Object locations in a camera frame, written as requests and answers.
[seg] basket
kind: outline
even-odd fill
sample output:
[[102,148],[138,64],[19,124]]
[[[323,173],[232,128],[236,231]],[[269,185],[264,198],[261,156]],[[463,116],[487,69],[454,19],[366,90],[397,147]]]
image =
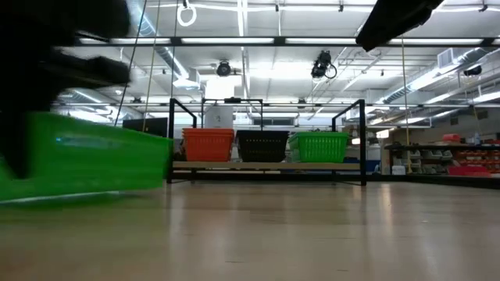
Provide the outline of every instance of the basket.
[[233,129],[183,129],[188,161],[227,162],[234,139]]
[[0,201],[162,186],[172,140],[48,112],[27,118],[30,176],[14,178],[0,155]]
[[299,132],[290,138],[293,162],[342,163],[347,133]]
[[243,162],[282,162],[288,131],[239,130],[238,154]]

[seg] metal frame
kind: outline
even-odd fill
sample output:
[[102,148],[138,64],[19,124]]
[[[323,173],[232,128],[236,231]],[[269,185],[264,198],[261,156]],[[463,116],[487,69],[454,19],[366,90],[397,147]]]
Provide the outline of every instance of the metal frame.
[[366,116],[365,116],[365,100],[359,99],[346,109],[339,112],[331,119],[331,131],[337,131],[336,119],[344,115],[347,111],[359,106],[359,172],[361,173],[361,186],[366,186]]
[[204,127],[204,119],[203,116],[205,115],[205,103],[207,101],[214,101],[214,105],[218,105],[218,101],[222,101],[226,105],[240,105],[242,101],[246,101],[248,104],[244,104],[246,106],[253,106],[252,101],[256,101],[260,103],[260,130],[264,130],[264,122],[263,122],[263,114],[264,114],[264,100],[261,98],[250,98],[250,99],[241,99],[241,98],[224,98],[224,99],[218,99],[218,98],[202,98],[202,103],[201,103],[201,110],[202,110],[202,128]]
[[[270,47],[361,47],[356,44],[355,37],[283,37],[283,36],[261,36],[261,37],[139,37],[135,38],[114,38],[105,41],[96,37],[86,37],[80,35],[81,42],[76,46],[102,47],[104,44],[113,47],[201,47],[201,46],[270,46]],[[303,42],[293,42],[296,39],[304,39]],[[464,40],[475,39],[476,42],[466,42]],[[406,37],[406,48],[476,48],[499,46],[500,42],[496,37]],[[398,38],[391,40],[380,47],[399,47],[401,42]]]
[[[185,112],[187,112],[191,117],[193,117],[193,128],[196,128],[197,126],[197,118],[196,115],[193,114],[193,112],[189,111],[185,106],[183,106],[177,99],[171,98],[170,99],[170,109],[169,109],[169,132],[168,132],[168,138],[173,140],[173,127],[174,127],[174,118],[175,118],[175,105],[179,105]],[[173,148],[172,151],[170,152],[170,161],[167,164],[167,178],[166,182],[167,183],[172,183],[172,178],[173,178]]]
[[[192,102],[185,105],[185,107],[199,107],[202,103],[200,102]],[[52,106],[119,106],[119,102],[103,102],[103,103],[89,103],[89,102],[54,102]],[[328,108],[344,108],[348,107],[351,104],[348,103],[308,103],[308,104],[299,104],[299,103],[263,103],[263,107],[283,107],[283,108],[297,108],[298,106],[304,107],[328,107]],[[138,104],[138,103],[123,103],[122,106],[130,106],[130,107],[144,107],[146,104]],[[156,102],[156,103],[148,103],[149,107],[169,107],[169,102]],[[237,106],[241,107],[249,107],[252,104],[238,104]],[[481,103],[477,105],[452,105],[452,104],[431,104],[431,105],[423,105],[423,104],[373,104],[366,103],[365,106],[377,106],[381,108],[500,108],[500,104],[498,103]]]

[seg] green plastic bin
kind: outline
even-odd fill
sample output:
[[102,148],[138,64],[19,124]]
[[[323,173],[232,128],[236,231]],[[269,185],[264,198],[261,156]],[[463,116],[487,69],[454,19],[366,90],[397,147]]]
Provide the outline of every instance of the green plastic bin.
[[0,155],[0,201],[161,187],[173,142],[142,132],[36,112],[30,171],[17,180]]
[[288,143],[293,162],[342,163],[347,133],[299,132]]

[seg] floor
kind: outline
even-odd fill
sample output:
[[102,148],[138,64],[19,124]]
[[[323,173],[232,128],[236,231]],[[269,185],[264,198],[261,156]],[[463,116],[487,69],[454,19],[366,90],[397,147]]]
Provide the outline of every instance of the floor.
[[498,280],[500,191],[177,183],[0,206],[1,280]]

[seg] ceiling light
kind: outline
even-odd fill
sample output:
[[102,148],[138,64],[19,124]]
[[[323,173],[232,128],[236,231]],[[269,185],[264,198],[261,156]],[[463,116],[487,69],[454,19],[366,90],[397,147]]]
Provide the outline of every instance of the ceiling light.
[[434,116],[434,118],[440,118],[440,117],[444,117],[444,116],[447,116],[448,114],[451,114],[452,112],[454,112],[456,110],[450,110],[450,111],[447,111],[447,112],[442,112],[442,113],[439,113],[439,114],[436,114]]
[[[405,44],[480,44],[480,38],[405,38]],[[389,44],[401,44],[401,39],[392,39]]]
[[384,120],[382,118],[377,118],[374,121],[370,122],[371,125],[375,125],[378,123],[382,123]]
[[169,38],[113,38],[111,43],[113,44],[170,44]]
[[[408,118],[408,124],[413,124],[413,123],[417,123],[417,122],[420,122],[422,120],[425,120],[427,117],[414,117],[414,118]],[[406,120],[402,120],[401,122],[399,122],[400,124],[406,124]]]
[[356,44],[355,38],[287,38],[286,44]]
[[451,94],[441,94],[441,95],[438,95],[437,97],[435,98],[432,98],[428,101],[425,102],[426,105],[429,105],[429,104],[433,104],[435,102],[438,102],[438,101],[443,101],[445,100],[446,98],[449,98],[451,97],[452,95]]
[[82,44],[106,44],[106,42],[104,41],[90,39],[90,38],[81,38],[80,42]]
[[274,38],[235,37],[235,38],[181,38],[184,44],[272,44]]
[[491,94],[483,94],[482,96],[474,98],[473,100],[469,101],[469,103],[491,101],[497,98],[500,98],[500,91]]
[[389,137],[389,130],[383,130],[380,132],[377,132],[377,138],[388,138]]
[[454,8],[454,9],[435,9],[435,12],[477,12],[479,11],[479,7],[466,7],[466,8]]
[[81,91],[79,90],[73,90],[75,93],[81,95],[81,96],[84,96],[86,98],[88,98],[89,100],[93,101],[93,102],[102,102],[102,101],[99,101],[97,98],[94,98],[94,97],[91,97],[90,95],[88,94],[85,94],[85,93],[82,93]]
[[109,122],[109,119],[107,119],[106,117],[102,117],[100,115],[97,115],[97,114],[94,114],[91,112],[71,111],[70,115],[74,118],[77,118],[77,119],[83,119],[83,120],[97,122],[97,123]]

